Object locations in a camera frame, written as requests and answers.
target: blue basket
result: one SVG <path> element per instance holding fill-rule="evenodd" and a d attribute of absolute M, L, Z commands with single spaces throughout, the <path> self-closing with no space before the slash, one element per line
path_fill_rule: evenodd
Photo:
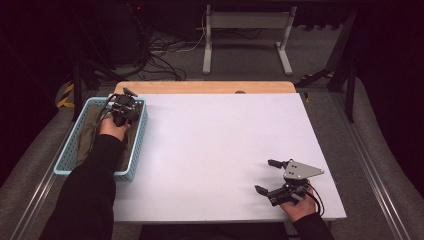
<path fill-rule="evenodd" d="M 130 160 L 128 162 L 128 168 L 125 171 L 116 171 L 114 176 L 116 181 L 132 181 L 134 179 L 135 170 L 137 168 L 138 157 L 140 154 L 141 143 L 143 141 L 144 130 L 147 123 L 147 111 L 146 101 L 143 98 L 134 98 L 136 103 L 143 103 L 143 110 L 140 116 L 140 122 L 137 127 L 136 136 L 134 139 L 134 146 L 131 151 Z M 104 97 L 93 97 L 87 100 L 80 116 L 77 119 L 74 127 L 72 128 L 71 134 L 65 143 L 62 153 L 54 167 L 54 172 L 58 175 L 69 175 L 75 168 L 77 163 L 77 151 L 78 151 L 78 135 L 81 132 L 84 124 L 84 119 L 87 115 L 88 107 L 92 104 L 103 106 L 107 101 Z"/>

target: black sleeve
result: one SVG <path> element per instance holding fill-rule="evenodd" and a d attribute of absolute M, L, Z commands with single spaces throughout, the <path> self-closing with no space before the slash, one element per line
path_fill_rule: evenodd
<path fill-rule="evenodd" d="M 307 215 L 293 223 L 302 240 L 334 240 L 333 235 L 318 213 Z"/>
<path fill-rule="evenodd" d="M 113 174 L 122 147 L 113 136 L 97 136 L 87 159 L 64 182 L 40 239 L 112 238 Z"/>

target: gray carpet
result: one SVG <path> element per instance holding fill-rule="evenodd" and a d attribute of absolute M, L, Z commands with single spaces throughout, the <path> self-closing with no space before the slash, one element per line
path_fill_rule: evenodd
<path fill-rule="evenodd" d="M 217 35 L 214 39 L 212 70 L 208 76 L 201 73 L 203 64 L 201 47 L 190 52 L 167 53 L 164 59 L 174 67 L 184 69 L 188 80 L 298 82 L 302 75 L 317 72 L 325 66 L 338 32 L 330 28 L 314 29 L 310 32 L 294 28 L 287 46 L 287 54 L 294 71 L 291 77 L 284 75 L 274 47 L 275 39 L 282 37 L 282 33 L 278 31 L 263 31 L 255 40 L 241 39 L 229 33 Z M 132 79 L 167 79 L 169 76 L 142 72 Z M 298 91 L 309 92 L 311 102 L 304 101 L 305 108 L 347 212 L 346 219 L 337 220 L 332 224 L 332 232 L 335 238 L 340 240 L 402 239 L 392 232 L 387 216 L 376 197 L 378 194 L 375 194 L 375 189 L 364 172 L 360 154 L 349 134 L 350 125 L 346 124 L 344 116 L 339 112 L 335 99 L 338 99 L 339 95 L 343 97 L 343 93 L 328 93 L 322 88 L 327 81 L 316 82 L 307 89 Z M 96 95 L 105 96 L 113 89 L 113 84 L 104 83 Z M 72 110 L 61 108 L 59 114 L 28 148 L 0 189 L 1 239 L 9 239 L 12 236 L 39 182 L 60 149 L 71 119 Z M 353 127 L 358 130 L 410 239 L 424 239 L 424 226 L 420 224 L 424 220 L 424 201 L 390 153 L 376 124 L 366 91 L 359 81 L 356 88 L 354 119 Z M 42 207 L 34 212 L 35 220 L 30 222 L 28 227 L 19 229 L 28 230 L 24 232 L 25 239 L 38 238 L 54 208 L 63 181 L 63 177 L 55 177 L 54 184 L 48 189 L 48 195 L 42 199 L 44 201 Z M 138 239 L 140 229 L 140 225 L 116 223 L 113 239 Z"/>

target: cloth inside basket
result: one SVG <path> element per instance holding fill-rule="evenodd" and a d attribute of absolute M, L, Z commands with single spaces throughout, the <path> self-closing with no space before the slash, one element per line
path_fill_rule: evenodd
<path fill-rule="evenodd" d="M 87 155 L 90 150 L 91 139 L 93 136 L 94 124 L 101 109 L 102 106 L 99 106 L 97 104 L 92 104 L 87 108 L 84 123 L 81 132 L 78 135 L 77 164 L 75 167 L 81 165 L 87 158 Z M 133 149 L 139 122 L 140 120 L 133 121 L 131 123 L 130 129 L 128 129 L 128 131 L 126 132 L 125 138 L 123 140 L 124 150 L 122 151 L 122 155 L 116 166 L 116 171 L 118 172 L 125 171 L 128 169 L 131 151 Z"/>

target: white tabletop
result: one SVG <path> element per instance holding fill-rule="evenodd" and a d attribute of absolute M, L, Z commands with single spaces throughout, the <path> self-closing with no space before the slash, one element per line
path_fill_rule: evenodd
<path fill-rule="evenodd" d="M 115 221 L 286 221 L 255 191 L 284 183 L 284 170 L 268 159 L 323 169 L 310 179 L 324 202 L 323 217 L 346 217 L 299 94 L 140 97 L 149 119 L 134 181 L 117 183 Z"/>

